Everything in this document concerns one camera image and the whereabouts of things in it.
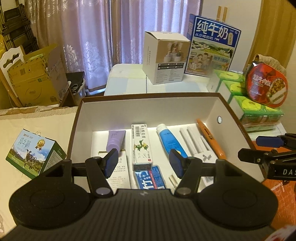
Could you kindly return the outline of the purple cream tube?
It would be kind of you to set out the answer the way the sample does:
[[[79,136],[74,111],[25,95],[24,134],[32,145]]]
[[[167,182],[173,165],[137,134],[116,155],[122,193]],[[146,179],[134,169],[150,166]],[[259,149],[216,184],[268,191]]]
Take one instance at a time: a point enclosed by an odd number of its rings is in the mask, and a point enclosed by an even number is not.
[[[121,151],[123,139],[125,138],[126,130],[110,130],[108,132],[108,139],[106,144],[106,151],[110,152],[112,149]]]

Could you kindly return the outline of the orange utility knife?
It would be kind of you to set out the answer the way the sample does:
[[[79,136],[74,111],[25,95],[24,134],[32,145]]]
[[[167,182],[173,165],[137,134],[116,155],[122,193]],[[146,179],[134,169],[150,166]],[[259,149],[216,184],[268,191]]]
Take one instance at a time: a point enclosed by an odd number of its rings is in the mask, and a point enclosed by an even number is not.
[[[200,119],[197,119],[197,124],[199,129],[201,130],[205,140],[208,142],[214,153],[219,159],[225,159],[226,160],[226,154],[218,144],[218,142],[213,137],[210,130],[203,124],[203,122]]]

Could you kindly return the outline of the white power adapter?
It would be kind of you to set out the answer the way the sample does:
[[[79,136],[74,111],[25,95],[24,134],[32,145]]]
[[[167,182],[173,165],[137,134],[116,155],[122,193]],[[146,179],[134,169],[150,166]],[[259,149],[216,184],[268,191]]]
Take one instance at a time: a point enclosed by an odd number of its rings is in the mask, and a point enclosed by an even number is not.
[[[201,159],[204,163],[215,164],[217,156],[202,135],[195,135],[190,127],[180,128],[180,133],[193,157]]]

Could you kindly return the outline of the white paper leaflet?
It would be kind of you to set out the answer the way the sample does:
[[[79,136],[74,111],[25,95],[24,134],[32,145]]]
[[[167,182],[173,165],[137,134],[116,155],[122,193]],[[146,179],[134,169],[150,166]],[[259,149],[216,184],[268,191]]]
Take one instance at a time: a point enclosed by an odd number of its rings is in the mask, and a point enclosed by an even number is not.
[[[112,172],[112,175],[107,179],[113,193],[118,189],[130,189],[130,175],[128,171],[128,161],[126,151],[121,150],[118,157],[118,163]]]

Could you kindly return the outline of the blue white tube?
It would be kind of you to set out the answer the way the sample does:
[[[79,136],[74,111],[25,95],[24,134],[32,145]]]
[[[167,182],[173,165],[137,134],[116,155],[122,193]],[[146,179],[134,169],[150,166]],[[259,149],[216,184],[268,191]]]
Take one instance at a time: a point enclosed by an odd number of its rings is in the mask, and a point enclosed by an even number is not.
[[[159,124],[156,128],[156,131],[167,154],[169,154],[170,151],[174,149],[182,157],[186,158],[188,156],[185,150],[182,148],[181,144],[178,142],[177,138],[164,123]]]

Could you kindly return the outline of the blue gum pack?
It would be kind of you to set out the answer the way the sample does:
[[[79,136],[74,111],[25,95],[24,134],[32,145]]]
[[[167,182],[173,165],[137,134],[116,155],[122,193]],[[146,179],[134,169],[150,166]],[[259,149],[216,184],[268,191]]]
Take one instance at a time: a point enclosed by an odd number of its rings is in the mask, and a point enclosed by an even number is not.
[[[152,166],[151,170],[134,171],[135,182],[138,189],[157,190],[166,189],[166,184],[158,165]]]

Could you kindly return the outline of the white green medicine box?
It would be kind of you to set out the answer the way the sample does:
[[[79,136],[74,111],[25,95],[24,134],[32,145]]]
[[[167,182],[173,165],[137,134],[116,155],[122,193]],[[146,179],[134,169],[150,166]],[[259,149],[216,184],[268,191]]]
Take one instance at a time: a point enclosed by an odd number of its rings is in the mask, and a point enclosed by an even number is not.
[[[146,124],[132,125],[132,165],[134,171],[152,169],[152,151]]]

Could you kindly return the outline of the brown storage box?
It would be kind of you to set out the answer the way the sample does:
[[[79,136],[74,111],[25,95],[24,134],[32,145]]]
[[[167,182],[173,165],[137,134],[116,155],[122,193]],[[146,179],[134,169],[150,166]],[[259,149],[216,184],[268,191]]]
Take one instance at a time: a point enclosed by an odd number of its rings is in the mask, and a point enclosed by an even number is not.
[[[207,126],[229,162],[257,181],[264,180],[258,165],[238,159],[240,149],[251,149],[254,145],[233,110],[218,93],[152,93],[85,98],[75,116],[67,157],[74,163],[82,163],[105,151],[110,130],[125,130],[123,148],[128,163],[132,164],[131,127],[133,124],[146,124],[152,161],[159,166],[166,187],[173,189],[170,176],[174,171],[156,128],[165,124],[185,148],[180,128],[191,128],[198,135],[197,120]]]

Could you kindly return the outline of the red instant rice bowl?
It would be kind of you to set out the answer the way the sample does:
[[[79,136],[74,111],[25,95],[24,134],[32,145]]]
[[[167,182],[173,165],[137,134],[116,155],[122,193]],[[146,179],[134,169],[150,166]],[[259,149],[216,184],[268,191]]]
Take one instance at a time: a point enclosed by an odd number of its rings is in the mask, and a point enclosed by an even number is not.
[[[252,101],[270,108],[279,108],[287,98],[288,81],[273,67],[253,61],[246,73],[245,88]]]

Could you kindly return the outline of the green milk box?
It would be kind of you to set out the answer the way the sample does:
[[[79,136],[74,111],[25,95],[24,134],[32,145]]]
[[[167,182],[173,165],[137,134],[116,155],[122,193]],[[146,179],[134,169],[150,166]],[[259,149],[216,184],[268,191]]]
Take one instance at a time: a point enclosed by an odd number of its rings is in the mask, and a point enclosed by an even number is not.
[[[26,129],[20,132],[6,157],[10,164],[31,179],[64,159],[66,153],[55,140]]]

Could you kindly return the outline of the cardboard boxes pile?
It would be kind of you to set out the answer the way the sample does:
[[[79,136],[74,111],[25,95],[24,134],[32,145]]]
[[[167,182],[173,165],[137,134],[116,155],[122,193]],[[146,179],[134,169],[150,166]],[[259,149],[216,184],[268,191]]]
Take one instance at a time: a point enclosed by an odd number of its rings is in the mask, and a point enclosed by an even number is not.
[[[22,106],[59,104],[69,87],[58,44],[26,54],[8,77]]]

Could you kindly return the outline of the white product box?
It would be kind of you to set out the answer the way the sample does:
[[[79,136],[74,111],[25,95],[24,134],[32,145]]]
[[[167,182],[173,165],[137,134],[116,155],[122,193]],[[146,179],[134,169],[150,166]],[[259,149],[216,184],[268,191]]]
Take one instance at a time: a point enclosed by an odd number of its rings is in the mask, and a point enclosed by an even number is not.
[[[144,33],[142,70],[153,85],[182,81],[190,44],[181,33]]]

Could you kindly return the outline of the blue milk carton box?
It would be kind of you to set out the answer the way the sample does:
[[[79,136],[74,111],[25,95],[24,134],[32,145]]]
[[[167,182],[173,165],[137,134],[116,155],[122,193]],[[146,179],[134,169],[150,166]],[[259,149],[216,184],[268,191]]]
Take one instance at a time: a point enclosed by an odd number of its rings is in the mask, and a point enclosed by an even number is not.
[[[191,45],[185,73],[208,77],[214,69],[229,70],[240,35],[241,30],[230,25],[190,14],[187,38]]]

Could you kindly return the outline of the purple curtain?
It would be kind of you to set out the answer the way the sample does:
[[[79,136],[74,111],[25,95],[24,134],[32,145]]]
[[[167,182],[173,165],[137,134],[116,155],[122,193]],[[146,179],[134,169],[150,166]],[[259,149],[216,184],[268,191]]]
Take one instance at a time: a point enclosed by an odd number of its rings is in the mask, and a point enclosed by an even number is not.
[[[116,64],[142,63],[146,31],[184,33],[202,1],[25,1],[40,47],[56,43],[67,72],[103,92]]]

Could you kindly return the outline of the white carved chair back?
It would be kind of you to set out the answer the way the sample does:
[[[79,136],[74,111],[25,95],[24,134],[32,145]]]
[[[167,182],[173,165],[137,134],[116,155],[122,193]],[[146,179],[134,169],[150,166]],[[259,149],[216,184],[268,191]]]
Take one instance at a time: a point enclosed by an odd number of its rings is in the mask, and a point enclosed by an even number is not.
[[[16,97],[17,94],[12,86],[12,83],[10,81],[8,70],[11,66],[13,66],[17,62],[24,62],[24,55],[25,51],[23,50],[22,45],[18,46],[17,48],[11,48],[8,51],[6,51],[3,56],[1,57],[1,70],[6,78],[6,81],[8,82],[10,88],[12,89],[13,93]]]

